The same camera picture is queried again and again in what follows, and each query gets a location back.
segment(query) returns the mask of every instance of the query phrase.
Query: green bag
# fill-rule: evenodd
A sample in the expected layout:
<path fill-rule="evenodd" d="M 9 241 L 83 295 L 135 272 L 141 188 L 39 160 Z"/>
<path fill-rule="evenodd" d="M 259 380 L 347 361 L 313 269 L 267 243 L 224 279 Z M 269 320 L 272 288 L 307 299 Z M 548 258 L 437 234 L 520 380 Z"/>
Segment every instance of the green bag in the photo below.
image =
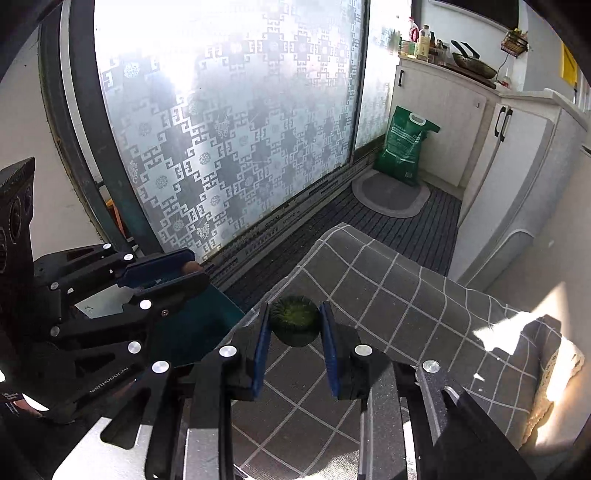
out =
<path fill-rule="evenodd" d="M 429 131 L 439 132 L 439 127 L 397 106 L 386 135 L 386 148 L 375 161 L 374 169 L 408 185 L 416 185 L 421 142 Z"/>

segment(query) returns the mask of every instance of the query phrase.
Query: blue gripper pad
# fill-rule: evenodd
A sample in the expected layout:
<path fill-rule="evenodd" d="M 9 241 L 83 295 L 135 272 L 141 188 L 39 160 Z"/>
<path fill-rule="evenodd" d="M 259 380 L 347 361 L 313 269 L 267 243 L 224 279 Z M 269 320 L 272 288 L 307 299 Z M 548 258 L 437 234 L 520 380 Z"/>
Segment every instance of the blue gripper pad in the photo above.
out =
<path fill-rule="evenodd" d="M 337 364 L 335 339 L 333 337 L 334 319 L 332 313 L 323 303 L 319 307 L 322 318 L 322 348 L 324 349 L 324 363 L 326 364 L 326 374 L 329 379 L 330 390 L 333 396 L 337 397 L 340 393 L 339 367 Z"/>
<path fill-rule="evenodd" d="M 117 285 L 120 287 L 139 288 L 146 287 L 154 282 L 173 280 L 183 273 L 183 265 L 195 260 L 195 253 L 188 248 L 182 248 L 169 254 L 159 255 L 156 258 L 147 257 L 126 267 Z"/>
<path fill-rule="evenodd" d="M 261 309 L 259 315 L 263 315 L 261 320 L 261 330 L 259 332 L 258 342 L 256 343 L 254 358 L 254 376 L 252 378 L 252 395 L 254 398 L 259 396 L 265 379 L 265 366 L 267 364 L 267 353 L 271 343 L 271 325 L 269 324 L 269 306 Z"/>

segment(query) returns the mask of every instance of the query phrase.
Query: yellow sign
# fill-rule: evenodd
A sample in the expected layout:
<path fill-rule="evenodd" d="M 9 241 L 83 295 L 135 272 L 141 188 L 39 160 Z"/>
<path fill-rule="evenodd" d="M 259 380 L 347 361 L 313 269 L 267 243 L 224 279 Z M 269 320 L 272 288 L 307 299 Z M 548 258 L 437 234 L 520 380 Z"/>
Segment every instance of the yellow sign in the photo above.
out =
<path fill-rule="evenodd" d="M 574 60 L 573 54 L 563 43 L 561 77 L 564 78 L 571 87 L 574 87 L 574 84 L 577 82 L 578 74 L 579 66 L 577 65 L 577 62 Z"/>

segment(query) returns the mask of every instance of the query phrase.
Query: green round brush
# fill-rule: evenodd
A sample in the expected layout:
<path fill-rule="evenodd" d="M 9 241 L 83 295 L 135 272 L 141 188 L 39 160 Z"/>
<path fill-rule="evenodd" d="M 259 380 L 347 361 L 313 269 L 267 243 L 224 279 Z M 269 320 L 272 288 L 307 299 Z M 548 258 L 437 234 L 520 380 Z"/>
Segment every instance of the green round brush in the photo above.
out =
<path fill-rule="evenodd" d="M 306 346 L 320 333 L 320 312 L 306 297 L 283 297 L 271 304 L 269 323 L 284 344 Z"/>

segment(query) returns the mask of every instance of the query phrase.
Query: patterned window film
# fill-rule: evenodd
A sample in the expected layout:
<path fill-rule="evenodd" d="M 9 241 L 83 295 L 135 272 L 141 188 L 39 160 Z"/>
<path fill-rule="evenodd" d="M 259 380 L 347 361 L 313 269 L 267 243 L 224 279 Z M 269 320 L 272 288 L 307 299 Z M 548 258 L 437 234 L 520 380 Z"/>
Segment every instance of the patterned window film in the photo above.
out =
<path fill-rule="evenodd" d="M 202 260 L 347 162 L 361 0 L 96 0 L 103 97 L 165 251 Z"/>
<path fill-rule="evenodd" d="M 408 35 L 410 4 L 411 0 L 371 0 L 365 80 L 355 148 L 384 135 L 388 128 L 398 65 L 398 45 L 393 44 L 392 34 L 397 30 Z"/>

